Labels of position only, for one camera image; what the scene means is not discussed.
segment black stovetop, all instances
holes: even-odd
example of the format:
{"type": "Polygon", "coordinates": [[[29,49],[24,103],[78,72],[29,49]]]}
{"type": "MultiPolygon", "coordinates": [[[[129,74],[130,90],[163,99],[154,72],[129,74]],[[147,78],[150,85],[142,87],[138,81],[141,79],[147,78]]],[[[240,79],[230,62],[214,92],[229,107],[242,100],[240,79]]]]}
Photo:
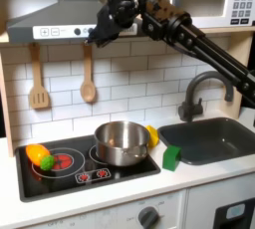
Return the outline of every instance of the black stovetop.
{"type": "Polygon", "coordinates": [[[25,146],[17,148],[21,200],[34,201],[160,173],[150,156],[134,166],[107,165],[98,159],[95,144],[92,135],[45,143],[56,161],[50,171],[34,166],[25,146]]]}

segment wooden spoon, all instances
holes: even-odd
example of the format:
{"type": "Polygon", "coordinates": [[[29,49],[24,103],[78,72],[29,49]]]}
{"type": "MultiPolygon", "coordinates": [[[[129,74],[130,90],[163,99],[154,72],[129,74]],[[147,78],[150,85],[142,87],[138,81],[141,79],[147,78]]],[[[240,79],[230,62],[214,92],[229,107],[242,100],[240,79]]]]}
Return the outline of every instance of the wooden spoon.
{"type": "Polygon", "coordinates": [[[50,99],[47,91],[42,86],[41,68],[40,68],[40,46],[31,44],[29,46],[32,58],[34,88],[30,92],[29,102],[33,109],[41,109],[49,106],[50,99]]]}
{"type": "Polygon", "coordinates": [[[84,73],[81,95],[85,102],[91,103],[96,97],[96,88],[92,82],[92,46],[88,45],[84,45],[84,73]]]}

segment white brick wall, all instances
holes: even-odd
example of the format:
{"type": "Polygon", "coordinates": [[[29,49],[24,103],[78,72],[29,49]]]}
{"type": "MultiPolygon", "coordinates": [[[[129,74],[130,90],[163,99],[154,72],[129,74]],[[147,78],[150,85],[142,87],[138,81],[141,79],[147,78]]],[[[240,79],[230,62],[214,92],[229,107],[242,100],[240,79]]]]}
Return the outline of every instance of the white brick wall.
{"type": "MultiPolygon", "coordinates": [[[[229,37],[210,38],[222,48],[229,37]]],[[[14,140],[44,136],[93,133],[111,120],[143,122],[177,115],[188,84],[196,75],[213,68],[183,56],[163,42],[149,38],[118,39],[93,47],[93,78],[97,99],[86,104],[80,87],[84,81],[83,47],[73,42],[44,43],[41,47],[43,84],[51,106],[32,110],[29,93],[33,72],[25,45],[1,46],[11,131],[14,140]]],[[[203,98],[206,111],[219,108],[222,85],[202,83],[194,99],[203,98]]]]}

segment sink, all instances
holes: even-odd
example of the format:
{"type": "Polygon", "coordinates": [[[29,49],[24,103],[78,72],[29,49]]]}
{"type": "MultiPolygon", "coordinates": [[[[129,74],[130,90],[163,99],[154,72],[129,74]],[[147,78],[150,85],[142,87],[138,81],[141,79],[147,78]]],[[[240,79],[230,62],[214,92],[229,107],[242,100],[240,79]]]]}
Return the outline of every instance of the sink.
{"type": "Polygon", "coordinates": [[[166,146],[181,148],[181,161],[192,165],[255,153],[255,133],[225,117],[163,126],[158,132],[166,146]]]}

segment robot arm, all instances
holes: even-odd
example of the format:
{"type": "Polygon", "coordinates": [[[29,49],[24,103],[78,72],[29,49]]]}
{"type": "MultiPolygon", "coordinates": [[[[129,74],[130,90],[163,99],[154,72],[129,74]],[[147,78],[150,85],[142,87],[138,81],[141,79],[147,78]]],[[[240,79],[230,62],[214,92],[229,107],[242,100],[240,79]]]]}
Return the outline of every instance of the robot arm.
{"type": "Polygon", "coordinates": [[[98,25],[89,43],[103,47],[129,28],[140,15],[143,32],[164,41],[179,52],[208,63],[227,78],[249,101],[255,103],[255,77],[236,59],[220,49],[192,25],[192,19],[169,0],[108,0],[98,13],[98,25]]]}

